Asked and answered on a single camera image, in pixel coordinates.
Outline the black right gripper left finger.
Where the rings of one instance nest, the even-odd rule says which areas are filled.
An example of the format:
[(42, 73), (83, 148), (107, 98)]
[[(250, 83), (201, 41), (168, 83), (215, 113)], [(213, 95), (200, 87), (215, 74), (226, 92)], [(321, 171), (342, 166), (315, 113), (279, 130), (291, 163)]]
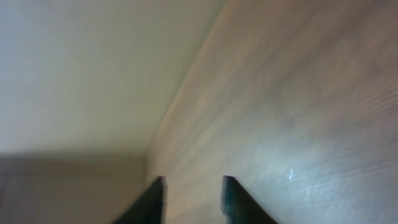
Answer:
[(162, 224), (165, 190), (165, 178), (158, 176), (113, 224)]

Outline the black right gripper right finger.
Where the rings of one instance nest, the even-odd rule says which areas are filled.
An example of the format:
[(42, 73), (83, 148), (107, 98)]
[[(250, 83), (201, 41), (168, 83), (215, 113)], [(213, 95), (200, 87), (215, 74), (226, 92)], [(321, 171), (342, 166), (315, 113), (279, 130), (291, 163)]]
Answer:
[(223, 176), (221, 210), (226, 216), (227, 224), (277, 224), (232, 176)]

